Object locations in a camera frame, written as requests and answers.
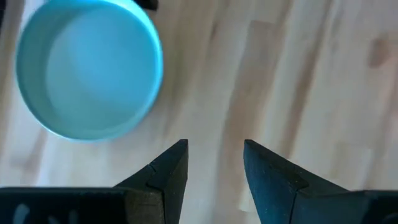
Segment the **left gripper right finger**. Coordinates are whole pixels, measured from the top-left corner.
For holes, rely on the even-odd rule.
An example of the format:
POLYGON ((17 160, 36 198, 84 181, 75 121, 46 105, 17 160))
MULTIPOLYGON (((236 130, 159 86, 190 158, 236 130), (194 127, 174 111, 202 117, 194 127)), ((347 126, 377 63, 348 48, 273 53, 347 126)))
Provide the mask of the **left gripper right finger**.
POLYGON ((261 223, 397 223, 395 190, 344 189, 249 139, 243 157, 261 223))

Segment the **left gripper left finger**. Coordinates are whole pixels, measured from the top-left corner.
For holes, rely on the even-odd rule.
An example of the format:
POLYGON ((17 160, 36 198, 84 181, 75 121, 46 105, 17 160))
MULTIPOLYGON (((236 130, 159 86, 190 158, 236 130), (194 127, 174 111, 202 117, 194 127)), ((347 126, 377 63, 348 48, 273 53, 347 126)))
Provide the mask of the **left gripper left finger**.
POLYGON ((181 139, 114 187, 3 187, 1 223, 178 223, 187 179, 181 139))

